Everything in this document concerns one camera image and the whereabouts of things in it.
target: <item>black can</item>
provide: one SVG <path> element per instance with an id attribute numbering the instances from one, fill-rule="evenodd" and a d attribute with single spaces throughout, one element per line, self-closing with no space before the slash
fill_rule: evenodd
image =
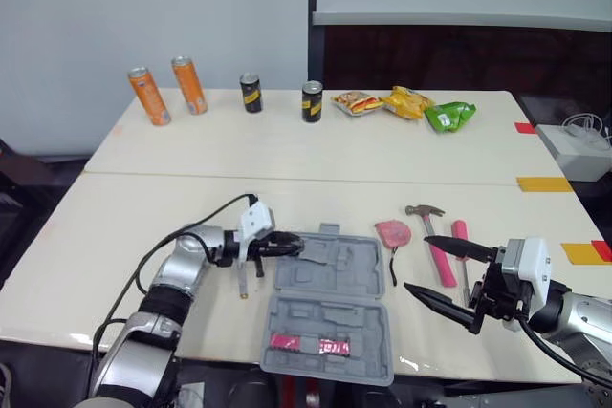
<path id="1" fill-rule="evenodd" d="M 242 98 L 245 109 L 252 114 L 261 112 L 261 85 L 259 75 L 247 72 L 240 75 L 240 86 L 242 87 Z"/>
<path id="2" fill-rule="evenodd" d="M 321 119 L 323 104 L 323 85 L 320 81 L 310 80 L 302 86 L 302 119 L 315 123 Z"/>

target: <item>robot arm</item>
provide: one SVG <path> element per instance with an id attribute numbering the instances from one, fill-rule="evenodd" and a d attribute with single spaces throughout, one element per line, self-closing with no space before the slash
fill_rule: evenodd
<path id="1" fill-rule="evenodd" d="M 272 212 L 257 202 L 242 215 L 237 230 L 197 225 L 179 236 L 138 311 L 100 363 L 90 398 L 77 407 L 141 408 L 170 401 L 177 373 L 174 353 L 202 277 L 211 265 L 230 267 L 234 260 L 254 261 L 261 277 L 262 257 L 297 255 L 303 249 L 299 237 L 273 229 Z M 243 296 L 246 280 L 240 289 Z"/>
<path id="2" fill-rule="evenodd" d="M 511 239 L 506 247 L 484 247 L 447 236 L 425 239 L 458 257 L 489 264 L 483 280 L 474 285 L 469 310 L 436 291 L 404 283 L 428 308 L 474 334 L 480 333 L 485 316 L 501 319 L 508 327 L 518 322 L 557 363 L 612 388 L 612 302 L 573 293 L 551 281 L 550 258 L 542 239 Z M 576 365 L 549 349 L 535 332 L 563 349 Z"/>

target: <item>white wall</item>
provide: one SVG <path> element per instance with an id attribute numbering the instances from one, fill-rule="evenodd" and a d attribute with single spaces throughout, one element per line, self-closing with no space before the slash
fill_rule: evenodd
<path id="1" fill-rule="evenodd" d="M 93 152 L 134 96 L 126 71 L 176 86 L 189 54 L 206 87 L 299 88 L 307 0 L 0 0 L 0 139 L 34 155 Z"/>

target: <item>screwdriver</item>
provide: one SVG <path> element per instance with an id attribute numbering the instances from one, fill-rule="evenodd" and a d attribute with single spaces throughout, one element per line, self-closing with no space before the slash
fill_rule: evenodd
<path id="1" fill-rule="evenodd" d="M 465 239 L 468 240 L 468 225 L 463 220 L 455 220 L 450 227 L 452 231 L 453 238 Z M 465 307 L 467 308 L 470 305 L 470 280 L 468 279 L 468 267 L 466 267 L 466 263 L 468 262 L 468 257 L 460 258 L 461 266 L 463 268 L 463 302 Z"/>

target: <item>chip bag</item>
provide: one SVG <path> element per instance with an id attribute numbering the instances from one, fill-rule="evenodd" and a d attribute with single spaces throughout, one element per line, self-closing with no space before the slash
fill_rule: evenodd
<path id="1" fill-rule="evenodd" d="M 433 106 L 433 100 L 403 86 L 394 86 L 391 95 L 381 97 L 384 108 L 395 115 L 408 118 L 422 118 L 423 111 Z"/>
<path id="2" fill-rule="evenodd" d="M 367 95 L 361 91 L 349 91 L 340 96 L 332 97 L 336 106 L 348 115 L 354 117 L 369 114 L 383 107 L 383 103 L 377 97 Z"/>
<path id="3" fill-rule="evenodd" d="M 476 106 L 466 102 L 450 102 L 436 105 L 425 110 L 425 115 L 439 133 L 454 133 L 461 128 L 476 112 Z"/>

